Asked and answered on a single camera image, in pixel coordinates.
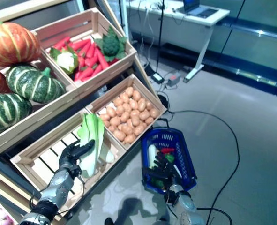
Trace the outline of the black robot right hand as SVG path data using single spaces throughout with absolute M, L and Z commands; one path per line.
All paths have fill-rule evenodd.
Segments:
M 153 161 L 155 166 L 152 168 L 144 167 L 142 169 L 143 175 L 146 175 L 155 180 L 161 181 L 166 190 L 172 184 L 181 184 L 182 176 L 174 163 L 171 163 L 163 153 L 158 152 Z

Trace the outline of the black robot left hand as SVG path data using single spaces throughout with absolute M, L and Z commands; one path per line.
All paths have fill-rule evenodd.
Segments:
M 87 144 L 80 146 L 80 140 L 68 145 L 59 158 L 59 168 L 69 168 L 76 165 L 76 161 L 84 154 L 90 152 L 95 145 L 95 140 L 89 141 Z

